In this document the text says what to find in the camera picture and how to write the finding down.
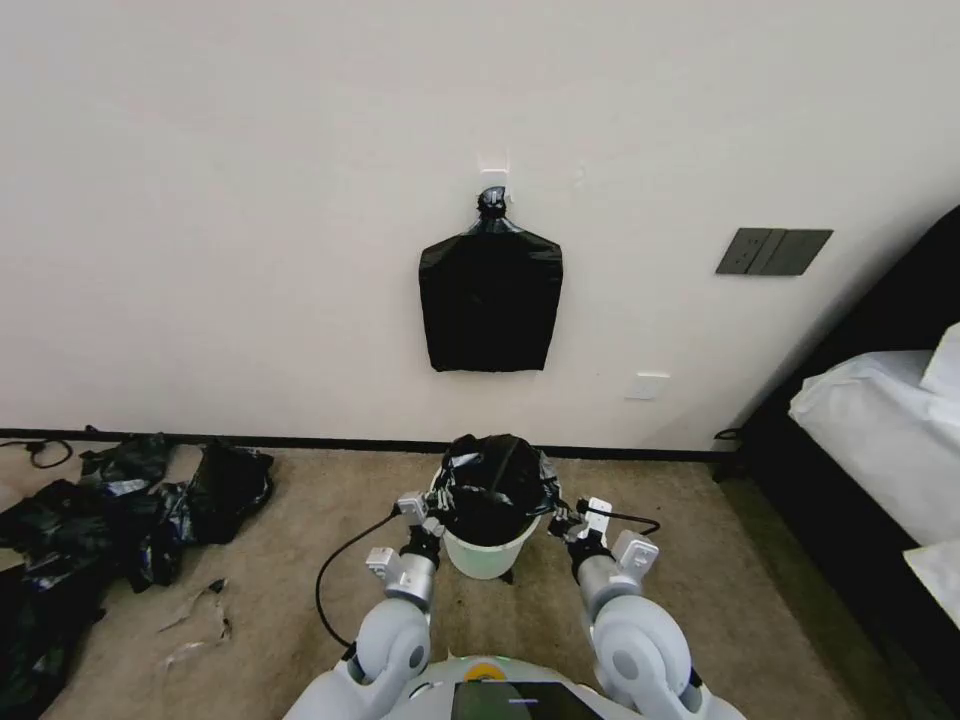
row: gray switch panel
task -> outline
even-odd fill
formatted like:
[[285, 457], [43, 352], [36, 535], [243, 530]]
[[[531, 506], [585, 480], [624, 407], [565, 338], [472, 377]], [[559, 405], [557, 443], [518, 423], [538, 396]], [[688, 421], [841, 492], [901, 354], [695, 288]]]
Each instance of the gray switch panel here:
[[740, 228], [717, 267], [720, 275], [802, 275], [833, 230]]

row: beige carpet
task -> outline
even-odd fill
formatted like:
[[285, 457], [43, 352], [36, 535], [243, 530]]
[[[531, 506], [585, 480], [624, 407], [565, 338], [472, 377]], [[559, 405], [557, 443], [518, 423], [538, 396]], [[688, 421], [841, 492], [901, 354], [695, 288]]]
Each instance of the beige carpet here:
[[[268, 452], [277, 457], [273, 500], [230, 545], [190, 551], [174, 586], [134, 595], [115, 583], [106, 617], [92, 629], [69, 685], [45, 718], [280, 718], [310, 680], [335, 663], [340, 646], [325, 634], [313, 604], [317, 569], [341, 542], [383, 517], [401, 492], [424, 487], [438, 458]], [[169, 477], [188, 478], [198, 458], [197, 449], [181, 448]], [[556, 465], [565, 496], [597, 495], [663, 522], [654, 536], [661, 554], [647, 592], [679, 621], [711, 689], [748, 718], [902, 717], [884, 666], [749, 483], [717, 486], [706, 466], [692, 463]], [[56, 477], [75, 479], [78, 468], [72, 461], [37, 471], [22, 451], [0, 451], [0, 484], [8, 490], [29, 494]], [[614, 537], [621, 527], [612, 522]], [[367, 551], [399, 547], [404, 534], [402, 522], [394, 521], [328, 572], [326, 607], [341, 634], [352, 637], [381, 598], [379, 581], [363, 565]], [[434, 659], [448, 652], [514, 656], [593, 684], [562, 545], [541, 528], [515, 572], [511, 587], [469, 580], [443, 564]], [[210, 615], [200, 612], [163, 634], [157, 628], [193, 591], [219, 577], [230, 582], [232, 640], [175, 666], [161, 683], [164, 658], [209, 635]]]

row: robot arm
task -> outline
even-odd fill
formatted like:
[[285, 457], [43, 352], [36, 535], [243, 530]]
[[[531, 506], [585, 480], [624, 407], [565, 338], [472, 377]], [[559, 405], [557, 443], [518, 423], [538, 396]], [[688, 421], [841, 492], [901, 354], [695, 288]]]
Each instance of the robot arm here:
[[386, 599], [367, 613], [356, 642], [333, 670], [307, 686], [285, 720], [379, 720], [429, 661], [443, 526], [428, 518], [421, 494], [404, 495], [397, 507], [410, 525], [410, 542], [399, 553], [373, 548], [367, 557], [367, 567], [385, 583]]
[[585, 625], [596, 654], [600, 685], [616, 702], [651, 720], [743, 720], [732, 705], [700, 680], [683, 631], [670, 614], [642, 596], [642, 580], [659, 550], [646, 537], [624, 530], [613, 551], [605, 524], [591, 527], [578, 512], [561, 509], [551, 534], [567, 545], [580, 587]]
[[[378, 720], [391, 713], [404, 688], [424, 671], [444, 532], [440, 519], [448, 517], [448, 501], [434, 492], [408, 493], [398, 500], [410, 525], [409, 544], [399, 553], [374, 548], [367, 558], [367, 566], [385, 583], [386, 599], [367, 614], [354, 645], [333, 670], [307, 687], [286, 720]], [[657, 557], [656, 545], [624, 531], [611, 552], [606, 523], [590, 512], [610, 506], [593, 499], [589, 507], [584, 501], [578, 508], [584, 514], [560, 508], [550, 533], [565, 542], [573, 561], [597, 679], [606, 693], [649, 720], [744, 720], [700, 681], [676, 621], [642, 596], [642, 578]]]

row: power cord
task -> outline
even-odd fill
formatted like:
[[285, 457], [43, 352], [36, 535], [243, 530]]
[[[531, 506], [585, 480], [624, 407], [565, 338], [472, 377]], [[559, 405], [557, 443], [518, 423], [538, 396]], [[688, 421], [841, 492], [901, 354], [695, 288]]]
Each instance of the power cord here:
[[395, 517], [397, 517], [399, 514], [400, 514], [400, 508], [394, 505], [393, 508], [390, 510], [390, 514], [387, 515], [383, 520], [381, 520], [380, 522], [374, 525], [371, 525], [362, 533], [360, 533], [354, 538], [351, 538], [350, 540], [347, 540], [347, 542], [345, 542], [343, 545], [341, 545], [336, 550], [334, 550], [333, 554], [330, 557], [328, 557], [327, 561], [323, 564], [323, 567], [320, 568], [320, 572], [317, 573], [317, 584], [314, 587], [313, 594], [314, 594], [314, 600], [316, 600], [316, 603], [317, 603], [317, 612], [320, 614], [320, 622], [323, 623], [323, 626], [327, 629], [327, 632], [330, 633], [330, 637], [332, 637], [338, 643], [343, 645], [345, 648], [349, 648], [351, 643], [347, 642], [342, 637], [340, 637], [340, 635], [337, 634], [337, 631], [330, 626], [330, 621], [327, 620], [327, 616], [323, 612], [323, 603], [320, 601], [320, 581], [323, 580], [323, 573], [327, 571], [327, 568], [330, 567], [330, 563], [336, 560], [337, 556], [340, 553], [342, 553], [344, 550], [346, 550], [348, 547], [350, 547], [354, 543], [357, 543], [363, 540], [363, 538], [365, 538], [367, 535], [372, 533], [374, 530], [379, 530], [388, 522], [390, 522]]
[[[46, 451], [47, 446], [51, 443], [62, 445], [66, 454], [56, 462], [44, 465], [37, 458], [39, 458], [40, 455]], [[5, 443], [0, 443], [0, 448], [11, 447], [13, 445], [23, 445], [23, 449], [30, 453], [30, 464], [38, 470], [48, 470], [49, 468], [63, 465], [67, 460], [73, 457], [73, 448], [70, 447], [70, 443], [68, 443], [66, 440], [10, 440]]]
[[597, 510], [596, 508], [590, 507], [589, 500], [582, 498], [577, 501], [577, 512], [579, 512], [581, 515], [586, 515], [588, 512], [592, 512], [596, 513], [597, 515], [603, 515], [604, 517], [615, 518], [617, 520], [627, 520], [628, 522], [640, 522], [652, 526], [641, 532], [641, 535], [653, 535], [653, 533], [655, 533], [661, 527], [660, 523], [652, 518], [640, 517], [639, 515], [626, 515], [624, 513], [607, 512], [606, 510]]

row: screen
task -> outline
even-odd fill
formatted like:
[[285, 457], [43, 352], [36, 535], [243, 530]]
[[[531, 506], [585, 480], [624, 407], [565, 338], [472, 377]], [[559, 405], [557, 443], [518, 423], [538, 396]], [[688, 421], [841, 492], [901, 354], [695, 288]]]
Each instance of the screen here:
[[600, 720], [560, 683], [467, 682], [453, 693], [453, 720]]

